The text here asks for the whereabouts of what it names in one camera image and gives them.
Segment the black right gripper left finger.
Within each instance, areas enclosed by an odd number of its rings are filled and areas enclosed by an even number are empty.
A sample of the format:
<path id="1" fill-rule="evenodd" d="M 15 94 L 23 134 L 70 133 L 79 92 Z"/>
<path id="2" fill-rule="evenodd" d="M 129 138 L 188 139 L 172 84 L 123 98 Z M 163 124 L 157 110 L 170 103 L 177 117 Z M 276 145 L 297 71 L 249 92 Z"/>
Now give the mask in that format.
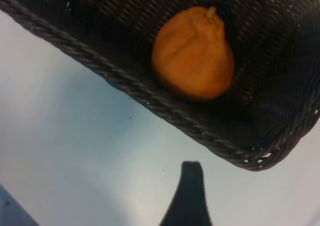
<path id="1" fill-rule="evenodd" d="M 170 202 L 170 205 L 163 216 L 160 226 L 181 226 L 185 212 L 185 196 L 187 194 L 187 173 L 190 170 L 191 161 L 184 161 L 181 164 L 181 174 L 179 182 Z"/>

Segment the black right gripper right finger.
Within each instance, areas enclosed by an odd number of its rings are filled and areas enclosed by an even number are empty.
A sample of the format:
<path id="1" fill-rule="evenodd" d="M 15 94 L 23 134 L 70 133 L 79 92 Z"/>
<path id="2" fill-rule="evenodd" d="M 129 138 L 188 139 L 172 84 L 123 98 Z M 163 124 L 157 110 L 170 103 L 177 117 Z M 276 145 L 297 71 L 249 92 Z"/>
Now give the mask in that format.
<path id="1" fill-rule="evenodd" d="M 195 226 L 212 226 L 210 213 L 206 202 L 206 192 L 204 184 L 204 173 L 201 164 L 194 161 L 194 196 L 193 196 L 193 218 Z"/>

